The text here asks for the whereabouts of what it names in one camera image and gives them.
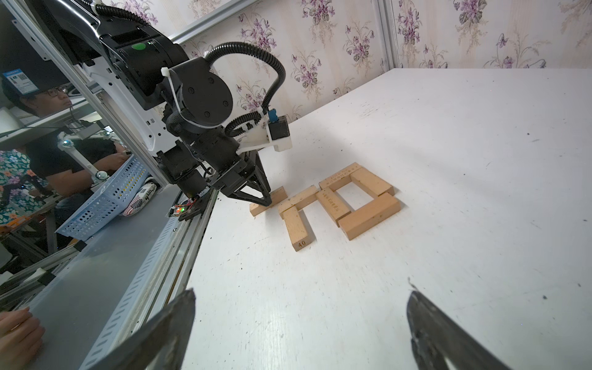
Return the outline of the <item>wooden block top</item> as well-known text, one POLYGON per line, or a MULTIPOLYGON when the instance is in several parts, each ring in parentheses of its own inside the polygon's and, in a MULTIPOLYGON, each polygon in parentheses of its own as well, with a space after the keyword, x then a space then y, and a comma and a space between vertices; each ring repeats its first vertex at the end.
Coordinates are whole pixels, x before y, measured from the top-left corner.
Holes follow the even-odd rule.
POLYGON ((399 200, 391 194, 382 194, 339 220, 339 227, 351 241, 399 211, 401 211, 399 200))

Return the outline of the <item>wooden block numbered 67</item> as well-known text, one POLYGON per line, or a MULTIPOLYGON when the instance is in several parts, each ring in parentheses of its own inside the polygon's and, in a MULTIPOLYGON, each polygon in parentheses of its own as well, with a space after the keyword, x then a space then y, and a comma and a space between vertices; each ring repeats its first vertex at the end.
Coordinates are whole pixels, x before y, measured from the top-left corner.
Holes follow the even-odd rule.
POLYGON ((281 202, 278 206, 278 212, 281 219, 284 218, 284 212, 290 208, 296 208, 298 211, 300 211, 306 206, 314 203, 317 200, 316 194, 318 192, 319 189, 315 185, 311 185, 302 192, 281 202))

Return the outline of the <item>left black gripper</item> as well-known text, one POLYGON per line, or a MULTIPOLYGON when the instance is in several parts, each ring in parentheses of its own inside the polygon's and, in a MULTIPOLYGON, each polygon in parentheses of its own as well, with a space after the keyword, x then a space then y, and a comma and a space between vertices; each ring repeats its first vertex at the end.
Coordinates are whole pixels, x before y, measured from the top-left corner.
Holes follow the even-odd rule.
POLYGON ((260 157, 237 154, 239 144, 222 129, 184 134, 166 151, 157 152, 158 167, 188 197, 208 188, 227 197, 270 206, 271 187, 260 157))

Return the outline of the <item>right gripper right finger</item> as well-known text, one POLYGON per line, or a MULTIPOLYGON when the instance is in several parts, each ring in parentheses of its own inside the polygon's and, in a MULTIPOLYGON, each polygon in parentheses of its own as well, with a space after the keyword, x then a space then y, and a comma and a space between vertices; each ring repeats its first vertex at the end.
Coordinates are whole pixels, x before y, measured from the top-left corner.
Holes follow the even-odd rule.
POLYGON ((508 368, 423 293, 411 293, 406 315, 412 353, 419 369, 508 368))

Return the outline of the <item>bare hand at edge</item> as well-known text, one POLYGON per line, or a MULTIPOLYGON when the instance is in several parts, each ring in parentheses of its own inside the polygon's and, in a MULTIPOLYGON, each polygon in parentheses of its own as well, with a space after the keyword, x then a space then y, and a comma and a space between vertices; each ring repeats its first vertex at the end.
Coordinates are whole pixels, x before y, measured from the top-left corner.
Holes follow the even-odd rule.
POLYGON ((46 330, 29 308, 1 313, 1 369, 24 369, 43 344, 46 330))

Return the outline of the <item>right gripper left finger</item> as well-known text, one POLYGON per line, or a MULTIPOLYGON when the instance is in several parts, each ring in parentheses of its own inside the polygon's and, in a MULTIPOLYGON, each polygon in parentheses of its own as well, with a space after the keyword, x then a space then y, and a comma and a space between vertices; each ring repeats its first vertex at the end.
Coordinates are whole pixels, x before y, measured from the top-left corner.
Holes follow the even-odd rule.
POLYGON ((180 369, 191 337, 195 311, 194 291, 183 291, 93 368, 180 369))

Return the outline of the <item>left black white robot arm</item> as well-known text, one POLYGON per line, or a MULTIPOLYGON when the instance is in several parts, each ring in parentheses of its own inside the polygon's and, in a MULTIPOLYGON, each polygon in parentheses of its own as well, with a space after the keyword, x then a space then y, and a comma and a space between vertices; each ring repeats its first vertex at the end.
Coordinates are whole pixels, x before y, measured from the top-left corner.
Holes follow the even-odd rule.
POLYGON ((265 128, 286 138, 288 123, 271 109, 286 71, 268 51, 243 42, 222 43, 199 58, 130 11, 94 1, 30 1, 28 7, 52 44, 73 65, 93 66, 98 59, 143 109, 164 105, 165 129, 175 144, 154 151, 160 173, 188 197, 210 187, 225 196, 262 206, 271 204, 271 188, 255 149, 238 137, 265 128), (228 85, 212 67, 224 56, 256 58, 276 72, 274 83, 252 113, 232 118, 228 85))

